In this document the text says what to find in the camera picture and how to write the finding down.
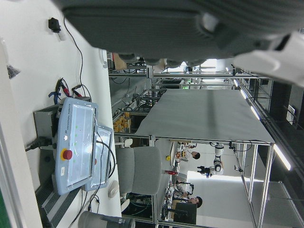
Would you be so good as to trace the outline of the left robot dexterous hand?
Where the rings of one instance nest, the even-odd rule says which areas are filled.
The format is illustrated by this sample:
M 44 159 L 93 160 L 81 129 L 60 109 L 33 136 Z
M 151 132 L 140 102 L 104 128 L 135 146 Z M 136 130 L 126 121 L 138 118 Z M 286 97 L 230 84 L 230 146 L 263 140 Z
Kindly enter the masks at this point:
M 198 65 L 233 58 L 238 68 L 304 85 L 301 0 L 56 0 L 95 48 Z

